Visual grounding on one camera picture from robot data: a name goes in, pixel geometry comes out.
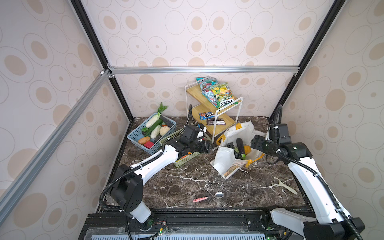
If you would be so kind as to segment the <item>white grocery bag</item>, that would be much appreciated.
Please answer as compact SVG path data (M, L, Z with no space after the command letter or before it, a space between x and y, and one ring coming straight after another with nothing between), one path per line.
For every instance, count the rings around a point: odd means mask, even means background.
M266 136L266 133L255 130L251 121L238 123L227 129L217 140L219 146L215 159L211 162L214 169L223 177L230 178L237 170L242 167L248 168L252 163L260 160L265 154L252 149L246 155L246 159L239 159L236 139L241 138L244 145L251 146L251 140L255 135Z

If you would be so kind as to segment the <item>dark purple eggplant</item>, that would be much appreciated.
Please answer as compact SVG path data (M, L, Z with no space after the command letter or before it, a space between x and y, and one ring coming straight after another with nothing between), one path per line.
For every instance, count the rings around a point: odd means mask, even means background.
M236 143L237 143L237 148L239 152L238 153L239 159L245 160L246 154L245 154L245 146L244 146L243 140L241 138L237 138Z

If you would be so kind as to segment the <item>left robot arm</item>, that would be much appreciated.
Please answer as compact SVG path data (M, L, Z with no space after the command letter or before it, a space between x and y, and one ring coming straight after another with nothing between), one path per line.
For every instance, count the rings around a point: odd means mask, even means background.
M195 152L208 154L212 143L205 140L206 127L186 125L177 136L167 138L154 155L130 167L119 167L119 173L103 189L99 204L103 209L119 210L139 223L147 223L152 212L143 201L144 185L160 170Z

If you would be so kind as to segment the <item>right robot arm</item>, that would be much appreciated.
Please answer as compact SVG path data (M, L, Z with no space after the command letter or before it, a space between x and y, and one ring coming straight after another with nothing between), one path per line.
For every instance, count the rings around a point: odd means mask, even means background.
M284 227L306 240L360 240L365 225L341 204L319 172L313 154L301 142L294 143L286 124L272 124L266 134L256 134L251 148L284 162L298 180L315 217L274 208L272 225Z

